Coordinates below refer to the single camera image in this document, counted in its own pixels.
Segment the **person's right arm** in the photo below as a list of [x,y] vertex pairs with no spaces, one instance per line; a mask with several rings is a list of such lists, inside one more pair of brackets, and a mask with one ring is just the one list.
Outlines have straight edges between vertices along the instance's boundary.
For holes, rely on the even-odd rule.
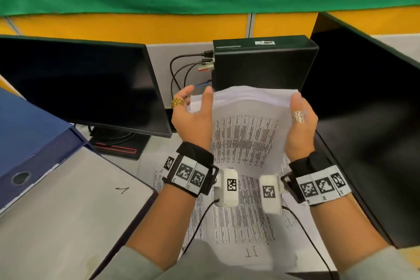
[[[315,150],[318,117],[300,93],[292,96],[290,108],[291,112],[304,112],[304,123],[293,122],[286,140],[286,155],[292,162],[309,156]],[[389,247],[358,207],[352,194],[310,209],[325,247],[341,273]]]

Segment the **monitor stand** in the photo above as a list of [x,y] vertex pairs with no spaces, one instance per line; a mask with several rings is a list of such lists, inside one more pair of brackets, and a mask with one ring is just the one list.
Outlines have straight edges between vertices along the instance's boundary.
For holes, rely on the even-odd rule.
[[123,132],[95,126],[89,142],[101,154],[108,154],[130,159],[139,159],[150,135]]

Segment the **silver ring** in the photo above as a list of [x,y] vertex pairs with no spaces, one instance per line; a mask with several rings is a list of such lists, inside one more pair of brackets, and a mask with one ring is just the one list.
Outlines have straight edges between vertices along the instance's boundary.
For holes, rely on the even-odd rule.
[[296,111],[291,114],[291,118],[293,118],[296,122],[305,123],[305,119],[303,117],[302,111]]

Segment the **gold ring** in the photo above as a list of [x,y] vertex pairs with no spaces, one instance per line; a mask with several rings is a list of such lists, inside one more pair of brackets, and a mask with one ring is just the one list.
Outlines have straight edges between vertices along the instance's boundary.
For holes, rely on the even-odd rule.
[[304,119],[304,117],[303,117],[303,112],[302,111],[296,111],[296,112],[293,112],[292,114],[291,114],[291,117],[296,121],[296,122],[299,122],[299,123],[305,123],[305,119]]
[[177,105],[184,105],[184,101],[180,98],[174,98],[171,102],[171,108],[173,109]]

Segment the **blue binder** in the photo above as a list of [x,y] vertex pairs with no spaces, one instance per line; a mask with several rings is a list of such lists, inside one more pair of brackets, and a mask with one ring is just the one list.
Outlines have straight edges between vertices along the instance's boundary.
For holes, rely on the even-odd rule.
[[85,145],[71,124],[0,88],[0,212]]

